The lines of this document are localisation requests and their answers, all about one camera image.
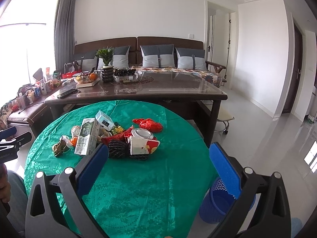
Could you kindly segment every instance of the blue mesh waste basket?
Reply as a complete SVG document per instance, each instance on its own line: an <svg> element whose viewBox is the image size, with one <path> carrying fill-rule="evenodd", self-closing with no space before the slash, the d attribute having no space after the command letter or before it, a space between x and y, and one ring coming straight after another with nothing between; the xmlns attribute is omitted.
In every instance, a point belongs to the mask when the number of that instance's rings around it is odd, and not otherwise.
<svg viewBox="0 0 317 238"><path fill-rule="evenodd" d="M235 197L228 193L222 180L218 177L203 199L199 208L199 216L206 223L219 223L224 219L235 200Z"/></svg>

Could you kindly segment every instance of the gray and white pillow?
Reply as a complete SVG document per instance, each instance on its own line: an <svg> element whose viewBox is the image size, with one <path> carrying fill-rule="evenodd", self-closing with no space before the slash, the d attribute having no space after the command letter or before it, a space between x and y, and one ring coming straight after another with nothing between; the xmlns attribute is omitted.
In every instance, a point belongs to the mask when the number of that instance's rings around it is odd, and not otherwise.
<svg viewBox="0 0 317 238"><path fill-rule="evenodd" d="M109 65L112 65L114 69L127 69L129 67L129 50L130 46L115 47L114 57ZM99 69L105 65L101 58L99 58L98 65Z"/></svg>
<svg viewBox="0 0 317 238"><path fill-rule="evenodd" d="M86 52L84 54L76 54L73 56L73 60L77 60L81 65L82 71L90 71L93 67L98 67L98 57L96 57L97 50Z"/></svg>
<svg viewBox="0 0 317 238"><path fill-rule="evenodd" d="M205 50L176 48L177 68L206 71Z"/></svg>
<svg viewBox="0 0 317 238"><path fill-rule="evenodd" d="M174 45L141 46L144 68L171 68L174 64Z"/></svg>

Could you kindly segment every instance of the smartphone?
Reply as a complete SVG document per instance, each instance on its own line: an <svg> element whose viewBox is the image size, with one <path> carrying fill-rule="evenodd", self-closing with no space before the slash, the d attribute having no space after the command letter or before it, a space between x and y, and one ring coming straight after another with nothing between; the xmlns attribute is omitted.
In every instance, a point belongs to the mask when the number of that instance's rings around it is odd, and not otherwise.
<svg viewBox="0 0 317 238"><path fill-rule="evenodd" d="M71 88L71 89L69 89L69 90L57 95L57 98L59 98L59 99L65 98L65 97L69 96L70 94L72 94L74 92L77 92L77 91L78 91L78 89Z"/></svg>

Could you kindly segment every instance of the table leg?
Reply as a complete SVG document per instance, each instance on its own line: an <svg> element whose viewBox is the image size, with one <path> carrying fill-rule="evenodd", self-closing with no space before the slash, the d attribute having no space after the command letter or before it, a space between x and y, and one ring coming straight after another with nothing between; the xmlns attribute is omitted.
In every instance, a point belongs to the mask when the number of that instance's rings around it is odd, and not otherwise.
<svg viewBox="0 0 317 238"><path fill-rule="evenodd" d="M53 116L53 120L59 118L61 116L61 113L63 112L63 108L60 108L59 106L52 105L50 106L50 109Z"/></svg>
<svg viewBox="0 0 317 238"><path fill-rule="evenodd" d="M207 147L210 146L212 137L214 135L215 127L217 124L218 113L220 109L220 103L221 103L221 100L214 100L212 103L207 132L204 136L204 142L207 145Z"/></svg>

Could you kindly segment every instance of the stool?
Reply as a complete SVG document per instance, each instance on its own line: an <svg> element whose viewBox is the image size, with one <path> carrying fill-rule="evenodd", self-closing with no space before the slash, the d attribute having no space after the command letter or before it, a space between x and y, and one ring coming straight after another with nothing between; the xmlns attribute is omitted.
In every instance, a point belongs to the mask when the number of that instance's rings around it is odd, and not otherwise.
<svg viewBox="0 0 317 238"><path fill-rule="evenodd" d="M217 121L223 122L225 125L225 128L223 130L215 131L215 132L222 132L223 134L227 135L229 130L229 121L231 120L234 120L234 117L220 105Z"/></svg>

